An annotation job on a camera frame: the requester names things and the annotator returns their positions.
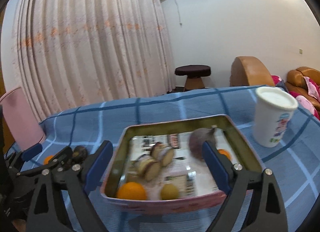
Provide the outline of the dark water chestnut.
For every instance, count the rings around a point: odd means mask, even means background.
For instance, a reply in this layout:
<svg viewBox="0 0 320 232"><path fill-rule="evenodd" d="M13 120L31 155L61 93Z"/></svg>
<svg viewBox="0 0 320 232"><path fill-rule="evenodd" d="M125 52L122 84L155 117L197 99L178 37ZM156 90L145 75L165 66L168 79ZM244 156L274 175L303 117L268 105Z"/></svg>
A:
<svg viewBox="0 0 320 232"><path fill-rule="evenodd" d="M88 151L84 146L76 146L72 154L73 164L81 164L85 161L88 156Z"/></svg>

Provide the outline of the large orange tangerine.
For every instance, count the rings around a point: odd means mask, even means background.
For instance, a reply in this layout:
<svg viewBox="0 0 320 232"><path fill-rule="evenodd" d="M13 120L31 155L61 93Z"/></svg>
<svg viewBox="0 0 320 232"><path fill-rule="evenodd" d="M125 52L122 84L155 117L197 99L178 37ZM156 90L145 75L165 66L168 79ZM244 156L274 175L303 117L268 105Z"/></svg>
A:
<svg viewBox="0 0 320 232"><path fill-rule="evenodd" d="M53 155L50 155L48 157L46 157L43 161L43 165L47 165L49 163L49 161L53 158L54 156Z"/></svg>

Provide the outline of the small orange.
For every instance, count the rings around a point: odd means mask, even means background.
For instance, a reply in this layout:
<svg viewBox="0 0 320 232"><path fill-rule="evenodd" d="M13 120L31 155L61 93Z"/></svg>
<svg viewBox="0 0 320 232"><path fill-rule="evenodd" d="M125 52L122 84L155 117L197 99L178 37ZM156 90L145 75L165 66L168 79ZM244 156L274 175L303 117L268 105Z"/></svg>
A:
<svg viewBox="0 0 320 232"><path fill-rule="evenodd" d="M146 201L148 199L148 195L146 190L141 184L136 182L129 182L129 183L125 183L118 189L116 193L116 198Z"/></svg>
<svg viewBox="0 0 320 232"><path fill-rule="evenodd" d="M232 156L231 154L227 151L227 150L224 150L224 149L218 149L218 152L221 154L221 155L224 155L227 157L228 160L232 160Z"/></svg>

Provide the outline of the pink metal tin box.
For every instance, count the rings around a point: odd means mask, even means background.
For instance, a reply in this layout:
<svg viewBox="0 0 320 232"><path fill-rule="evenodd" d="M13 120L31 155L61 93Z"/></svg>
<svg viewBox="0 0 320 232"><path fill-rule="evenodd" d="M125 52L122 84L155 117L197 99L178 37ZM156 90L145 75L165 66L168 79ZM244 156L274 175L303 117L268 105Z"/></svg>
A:
<svg viewBox="0 0 320 232"><path fill-rule="evenodd" d="M194 130L212 126L216 126L216 147L227 150L232 156L233 164L239 163L246 170L262 172L261 160L235 123L225 114L133 125L127 127L120 136L100 189L101 195L107 203L122 211L148 215L188 212L221 204L226 197L224 192L218 189L207 164L191 155L188 145ZM175 155L172 162L162 168L156 178L147 182L139 177L134 163L139 156L149 155L156 142L172 146ZM141 184L148 199L136 201L116 198L118 189L128 182ZM161 200L161 189L168 183L178 187L178 199Z"/></svg>

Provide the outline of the small green-yellow fruit front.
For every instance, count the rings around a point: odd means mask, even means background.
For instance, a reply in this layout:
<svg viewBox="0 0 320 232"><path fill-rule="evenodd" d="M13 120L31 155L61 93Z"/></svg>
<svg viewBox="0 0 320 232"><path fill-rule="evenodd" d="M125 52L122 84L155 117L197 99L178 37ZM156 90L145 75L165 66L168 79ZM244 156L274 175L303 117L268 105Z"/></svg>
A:
<svg viewBox="0 0 320 232"><path fill-rule="evenodd" d="M177 186L172 183L165 184L160 192L161 200L178 199L180 192Z"/></svg>

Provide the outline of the purple passion fruit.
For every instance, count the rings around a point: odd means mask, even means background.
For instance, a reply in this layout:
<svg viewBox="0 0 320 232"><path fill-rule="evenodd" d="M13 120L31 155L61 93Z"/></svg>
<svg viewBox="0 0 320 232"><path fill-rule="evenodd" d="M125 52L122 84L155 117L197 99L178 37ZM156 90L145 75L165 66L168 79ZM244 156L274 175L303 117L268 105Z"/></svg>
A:
<svg viewBox="0 0 320 232"><path fill-rule="evenodd" d="M202 156L202 144L204 142L208 141L216 146L215 131L216 126L212 126L211 128L199 128L191 133L188 145L190 153L195 159L204 161Z"/></svg>

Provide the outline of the pink cylindrical appliance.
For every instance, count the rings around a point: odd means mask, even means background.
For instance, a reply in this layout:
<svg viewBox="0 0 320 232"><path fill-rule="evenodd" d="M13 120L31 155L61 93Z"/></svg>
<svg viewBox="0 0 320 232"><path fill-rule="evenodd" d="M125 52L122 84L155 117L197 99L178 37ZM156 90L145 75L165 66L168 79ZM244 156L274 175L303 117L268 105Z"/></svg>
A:
<svg viewBox="0 0 320 232"><path fill-rule="evenodd" d="M8 128L22 151L45 141L46 135L21 87L6 92L1 97L1 106Z"/></svg>

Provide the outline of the blue plaid tablecloth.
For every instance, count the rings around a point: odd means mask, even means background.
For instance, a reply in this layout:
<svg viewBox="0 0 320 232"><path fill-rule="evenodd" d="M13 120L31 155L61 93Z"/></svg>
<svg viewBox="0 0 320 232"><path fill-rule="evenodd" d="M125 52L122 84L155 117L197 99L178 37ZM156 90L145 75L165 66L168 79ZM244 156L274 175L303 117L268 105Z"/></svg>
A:
<svg viewBox="0 0 320 232"><path fill-rule="evenodd" d="M226 114L249 141L263 166L276 176L289 231L295 231L319 195L319 120L299 107L280 143L266 148L252 136L256 102L254 87L227 87L121 99L64 110L41 122L46 134L43 150L26 162L23 169L39 166L46 157L67 145L82 145L90 152L104 140L117 146L128 126Z"/></svg>

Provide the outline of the white paper cup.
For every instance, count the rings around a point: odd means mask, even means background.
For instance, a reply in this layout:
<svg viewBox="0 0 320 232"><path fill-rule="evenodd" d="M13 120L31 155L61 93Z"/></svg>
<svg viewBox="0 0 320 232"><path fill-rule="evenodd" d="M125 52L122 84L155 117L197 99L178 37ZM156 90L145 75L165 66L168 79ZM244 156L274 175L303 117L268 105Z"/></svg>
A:
<svg viewBox="0 0 320 232"><path fill-rule="evenodd" d="M289 121L298 108L298 101L277 87L259 87L255 94L257 103L253 137L261 146L275 147L279 144Z"/></svg>

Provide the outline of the floral pink curtain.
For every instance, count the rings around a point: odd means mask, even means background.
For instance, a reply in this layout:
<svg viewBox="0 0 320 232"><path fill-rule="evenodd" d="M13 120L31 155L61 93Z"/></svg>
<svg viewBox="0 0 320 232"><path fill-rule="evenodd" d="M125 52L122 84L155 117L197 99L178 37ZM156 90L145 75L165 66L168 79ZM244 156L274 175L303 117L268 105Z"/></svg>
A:
<svg viewBox="0 0 320 232"><path fill-rule="evenodd" d="M13 65L37 120L175 86L160 0L18 0Z"/></svg>

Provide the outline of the brown leather sofa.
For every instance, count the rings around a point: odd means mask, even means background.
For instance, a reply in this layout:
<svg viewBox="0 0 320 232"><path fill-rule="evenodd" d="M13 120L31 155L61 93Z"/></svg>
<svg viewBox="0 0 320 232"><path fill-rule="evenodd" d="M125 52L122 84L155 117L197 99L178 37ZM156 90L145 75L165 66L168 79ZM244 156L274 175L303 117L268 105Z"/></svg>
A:
<svg viewBox="0 0 320 232"><path fill-rule="evenodd" d="M315 97L309 95L305 77L309 77L315 84L317 84L317 86L319 86L319 70L310 67L299 67L287 73L285 82L286 87L288 91L304 96L312 103L319 113L319 101Z"/></svg>

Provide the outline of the dark round stool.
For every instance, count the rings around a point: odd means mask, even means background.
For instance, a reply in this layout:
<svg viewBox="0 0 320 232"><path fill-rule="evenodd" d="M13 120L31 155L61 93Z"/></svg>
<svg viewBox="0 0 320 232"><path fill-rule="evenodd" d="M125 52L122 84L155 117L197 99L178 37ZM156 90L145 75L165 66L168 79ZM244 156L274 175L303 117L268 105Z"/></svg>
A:
<svg viewBox="0 0 320 232"><path fill-rule="evenodd" d="M187 66L177 67L175 69L176 76L186 76L183 91L195 89L204 89L202 78L211 76L211 67L206 65L191 64Z"/></svg>

